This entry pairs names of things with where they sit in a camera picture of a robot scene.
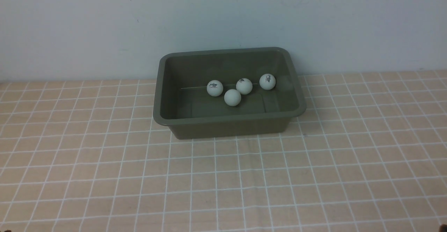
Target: white ball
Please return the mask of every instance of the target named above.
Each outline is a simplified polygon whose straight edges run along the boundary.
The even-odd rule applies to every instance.
[[[241,102],[241,94],[237,90],[228,90],[223,97],[225,103],[229,106],[236,106]]]
[[[275,87],[276,79],[272,74],[264,74],[259,79],[259,85],[264,90],[271,90]]]
[[[236,90],[240,92],[242,95],[247,95],[253,89],[253,84],[249,79],[240,79],[236,83]]]
[[[220,96],[223,90],[224,86],[222,85],[221,82],[217,80],[209,82],[208,85],[206,86],[206,92],[208,92],[208,94],[212,95],[213,97]]]

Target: grid pattern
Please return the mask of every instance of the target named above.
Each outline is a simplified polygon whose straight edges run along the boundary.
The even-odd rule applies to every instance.
[[[300,76],[283,133],[177,140],[154,80],[0,84],[0,231],[437,231],[447,71]]]

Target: white grid line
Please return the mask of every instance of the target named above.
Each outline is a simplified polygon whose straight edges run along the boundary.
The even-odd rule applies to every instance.
[[[318,112],[316,112],[316,117],[317,117],[317,119],[320,120],[320,121],[319,121],[319,124],[320,124],[321,130],[322,130],[323,135],[324,135],[323,125],[321,124],[321,119],[320,119],[320,116],[319,116]],[[328,141],[328,139],[327,139],[327,137],[326,137],[325,135],[324,135],[324,140],[326,141],[326,145],[328,146],[328,149],[330,150],[330,144],[329,144],[329,141]],[[312,161],[310,160],[310,156],[309,156],[309,154],[308,154],[308,149],[307,149],[307,148],[306,148],[306,153],[307,153],[307,155],[308,155],[309,163],[310,163],[310,165],[311,165],[311,167],[312,167]],[[342,182],[342,178],[340,177],[340,172],[338,171],[337,163],[335,163],[335,159],[334,159],[334,156],[332,155],[332,152],[330,152],[330,154],[331,154],[332,162],[334,163],[335,171],[337,172],[337,177],[338,177],[338,179],[340,180],[340,182]],[[349,198],[348,198],[348,194],[346,193],[345,185],[344,185],[344,184],[341,184],[341,185],[342,185],[343,194],[345,195],[346,200],[349,200]],[[324,209],[324,206],[323,206],[323,205],[321,205],[321,207],[323,208],[324,216],[326,217],[326,223],[329,223],[329,220],[328,220],[328,218],[327,218],[327,214],[326,214],[326,210]],[[352,216],[352,219],[353,219],[353,221],[354,221],[353,223],[354,223],[354,225],[355,225],[355,227],[356,227],[356,230],[357,230],[357,232],[358,232],[358,231],[359,231],[359,226],[358,226],[357,223],[356,223],[356,217],[354,216],[354,213],[353,213],[353,211],[352,211],[351,205],[348,204],[348,208],[349,208],[349,212],[350,212],[350,214],[351,214],[351,216]]]
[[[390,127],[389,127],[389,125],[388,125],[388,122],[386,122],[385,116],[383,115],[383,113],[382,113],[382,111],[380,110],[380,108],[379,108],[379,112],[380,112],[380,114],[382,115],[383,120],[384,120],[385,125],[387,126],[388,130],[390,130]],[[394,137],[394,135],[393,135],[392,132],[391,132],[391,135],[393,136],[393,139],[394,139],[394,141],[396,142],[396,145],[397,145],[398,142],[397,142],[397,140],[396,140],[396,138]],[[376,144],[375,144],[375,142],[374,142],[374,139],[372,138],[372,135],[371,135],[371,134],[369,134],[369,138],[372,140],[374,146],[376,146]],[[379,152],[379,150],[378,150],[377,148],[376,148],[376,151],[377,151],[377,154],[379,155],[380,161],[383,162],[382,155],[380,154],[380,152]],[[385,168],[385,172],[387,173],[388,178],[389,178],[389,179],[392,179],[391,174],[389,173],[388,168],[385,166],[385,164],[383,164],[383,167]],[[402,205],[402,207],[403,207],[403,209],[404,209],[404,211],[405,211],[405,214],[407,215],[408,218],[410,218],[410,215],[409,215],[409,213],[408,213],[407,207],[405,207],[404,202],[403,202],[402,199],[401,199],[401,195],[399,194],[399,191],[397,190],[397,187],[396,187],[396,185],[394,184],[394,181],[391,181],[391,184],[393,185],[393,189],[394,189],[394,191],[396,192],[397,196],[399,197],[399,202],[400,202],[400,204]],[[410,224],[411,224],[411,227],[413,228],[413,230],[416,231],[416,229],[415,229],[415,225],[413,224],[413,222],[412,222],[411,219],[410,219]]]
[[[151,133],[149,132],[149,137],[147,138],[147,143],[149,144],[150,143],[150,140],[151,140]],[[147,161],[147,154],[149,153],[149,145],[147,145],[147,148],[146,148],[146,154],[145,154],[145,156],[144,156],[144,166],[143,166],[143,169],[142,169],[142,171],[143,171],[143,175],[144,175],[144,172],[146,171],[146,161]],[[142,197],[142,195],[143,195],[143,193],[142,193],[142,190],[143,190],[143,188],[144,188],[144,177],[141,177],[141,187],[140,187],[140,194],[139,194],[139,197],[138,197],[138,206],[137,206],[137,213],[139,213],[139,209],[140,209],[140,203],[141,203],[141,197]],[[136,218],[135,218],[135,225],[134,225],[134,231],[137,231],[137,224],[138,224],[138,216],[136,216]]]
[[[161,231],[164,231],[164,219],[166,216],[166,200],[168,199],[168,179],[169,179],[169,171],[171,170],[170,168],[170,162],[171,162],[171,143],[172,143],[172,137],[173,137],[173,133],[171,133],[171,137],[170,137],[170,143],[169,143],[169,153],[168,153],[168,171],[166,172],[166,186],[164,188],[164,201],[163,201],[163,216],[161,218]]]
[[[287,164],[286,153],[284,152],[284,145],[283,145],[283,140],[281,138],[281,133],[279,134],[279,141],[281,143],[281,151],[283,153],[284,163],[286,165],[287,178],[289,179],[290,191],[292,192],[293,204],[295,205],[295,212],[296,212],[296,216],[297,216],[297,219],[298,219],[298,225],[299,225],[300,231],[301,231],[302,230],[301,218],[300,218],[300,215],[298,214],[298,206],[296,204],[295,190],[293,189],[292,180],[290,178],[289,166]],[[316,191],[318,193],[318,197],[319,197],[320,201],[322,201],[321,195],[320,195],[320,191],[318,190],[318,187],[315,186],[315,188],[317,189]]]
[[[134,98],[134,105],[136,104],[136,101],[137,101],[137,96],[135,95],[135,98]],[[134,112],[135,112],[135,108],[132,109],[132,116],[134,115]],[[129,125],[129,130],[128,130],[128,134],[127,134],[127,136],[126,136],[126,142],[125,142],[126,145],[127,145],[127,141],[129,140],[129,134],[130,134],[130,133],[131,133],[131,126]],[[117,191],[118,191],[119,178],[120,178],[120,176],[121,176],[121,172],[122,172],[122,170],[123,170],[123,163],[124,163],[124,156],[125,156],[125,154],[126,154],[126,149],[127,149],[127,146],[124,146],[123,157],[121,158],[121,165],[120,165],[120,167],[119,167],[119,173],[118,173],[118,182],[117,182],[117,184],[116,184],[116,187],[115,187],[115,193],[114,193],[114,195],[113,195],[112,208],[110,209],[110,215],[112,215],[112,214],[113,214],[113,211],[116,209],[116,207],[115,207],[115,199],[116,199],[116,193],[117,193]],[[109,230],[110,220],[111,220],[111,216],[109,216],[109,221],[107,222],[107,227],[106,227],[106,229],[105,229],[106,231]]]
[[[335,109],[337,110],[338,117],[341,119],[342,116],[340,115],[340,112],[338,111],[337,108],[335,108]],[[347,131],[346,131],[345,123],[344,123],[343,121],[342,121],[342,126],[343,126],[343,130],[344,130],[345,132],[347,132]],[[353,147],[352,142],[351,142],[351,139],[348,138],[348,141],[349,141],[349,145],[350,145],[351,147]],[[352,149],[352,151],[353,151],[354,156],[356,157],[356,161],[357,161],[357,163],[360,164],[360,160],[359,160],[359,158],[358,158],[358,156],[357,156],[355,150]],[[332,156],[332,160],[334,161],[334,164],[336,165],[337,163],[335,162],[334,155],[332,154],[332,151],[331,151],[331,156]],[[365,176],[365,173],[364,173],[363,168],[362,168],[361,166],[359,166],[359,168],[360,168],[360,171],[361,171],[361,173],[362,173],[363,178],[366,180],[367,178],[366,178],[366,176]],[[372,192],[372,190],[371,190],[371,187],[369,186],[369,183],[367,183],[366,186],[368,187],[369,194],[371,195],[371,197],[374,198],[374,194],[373,194],[373,192]],[[373,202],[374,202],[374,206],[375,206],[375,208],[377,209],[377,212],[379,213],[380,219],[383,220],[382,213],[380,212],[380,209],[379,209],[379,207],[378,207],[378,205],[377,205],[376,200],[373,199]],[[387,229],[386,226],[385,226],[385,222],[382,221],[382,225],[383,225],[383,228],[385,229],[385,232],[388,232],[388,229]]]
[[[94,104],[96,104],[98,98],[99,98],[99,91],[98,91],[98,94],[96,95],[96,100],[95,100],[95,103],[94,103]],[[110,114],[110,119],[111,119],[112,116],[113,116],[113,111],[114,111],[114,110],[115,110],[115,109],[112,109],[112,114]],[[96,165],[96,169],[95,169],[95,174],[94,174],[94,176],[93,176],[93,179],[91,180],[90,193],[88,194],[88,196],[91,196],[91,193],[92,193],[92,191],[93,191],[93,187],[94,187],[95,179],[96,179],[96,174],[98,173],[98,168],[99,168],[99,164],[100,164],[100,161],[101,161],[102,151],[103,151],[103,149],[104,149],[104,145],[105,145],[106,138],[107,138],[107,135],[104,136],[104,141],[103,141],[103,143],[102,143],[102,148],[101,148],[101,151],[99,152],[98,161],[97,161],[97,165]],[[80,225],[79,225],[79,232],[80,232],[81,229],[82,229],[82,225],[83,225],[83,222],[84,222],[84,220],[85,220],[85,216],[86,216],[86,214],[87,214],[87,209],[88,209],[88,203],[89,203],[89,202],[90,202],[90,198],[87,199],[87,203],[85,204],[85,209],[84,209],[84,212],[83,212],[82,220],[81,220],[81,223],[80,223]]]
[[[240,162],[240,156],[239,156],[239,144],[237,141],[237,137],[236,137],[236,152],[237,152],[237,168],[239,171],[239,186],[241,187],[241,202],[242,202],[242,215],[244,217],[244,230],[247,230],[246,204],[244,203],[244,192],[242,190],[241,162]]]
[[[262,150],[261,150],[261,141],[259,139],[259,135],[257,135],[257,145],[258,145],[258,149],[259,149],[259,156],[261,158],[261,168],[262,168],[262,176],[264,178],[264,186],[267,187],[267,179],[265,179],[265,168],[264,168],[264,158],[262,156]],[[270,216],[270,226],[272,227],[272,232],[273,232],[273,216],[272,216],[272,208],[270,205],[270,197],[269,197],[269,191],[267,190],[267,188],[265,188],[265,195],[267,196],[267,205],[269,207],[269,216]]]
[[[394,97],[394,95],[391,95],[391,97],[393,98],[394,101],[397,102],[397,100],[396,100],[396,98]],[[418,105],[418,108],[422,111],[422,109],[419,107],[419,103],[417,102],[417,100],[415,99],[415,97],[413,96],[413,94],[411,94],[411,97],[413,98],[413,100],[414,100],[414,101],[416,102],[416,104]],[[402,111],[400,105],[397,104],[397,106],[398,106],[399,110],[403,113],[403,111]],[[407,116],[404,115],[404,119],[405,119],[405,121],[407,122],[407,124],[411,127],[410,122],[407,120]],[[418,138],[418,135],[416,135],[416,133],[415,133],[414,131],[412,131],[412,132],[415,134],[415,137],[416,137],[416,139],[418,140],[418,143],[421,144],[421,142],[420,142],[420,140],[419,140],[419,138]],[[398,141],[397,141],[396,137],[394,136],[394,134],[391,133],[391,135],[393,136],[394,141],[396,142],[397,147],[399,148],[400,152],[401,152],[402,154],[404,154],[404,153],[402,152],[401,145],[398,143]],[[414,172],[413,168],[411,167],[410,163],[406,160],[405,157],[404,157],[404,159],[405,159],[405,163],[407,164],[408,168],[410,169],[412,175],[416,178],[415,172]],[[435,168],[435,170],[437,170],[437,169],[436,169],[436,166],[433,164],[433,162],[432,162],[432,161],[430,161],[430,162],[431,162],[431,164],[433,165],[433,167]],[[415,179],[415,180],[416,180],[416,182],[418,183],[418,186],[419,186],[420,190],[421,190],[422,193],[425,195],[424,188],[421,186],[420,182],[419,182],[417,179]],[[433,208],[433,206],[432,206],[431,203],[429,202],[428,198],[425,197],[425,199],[426,199],[426,202],[428,203],[429,207],[430,207],[431,210],[433,211],[433,213],[436,214],[436,210]]]

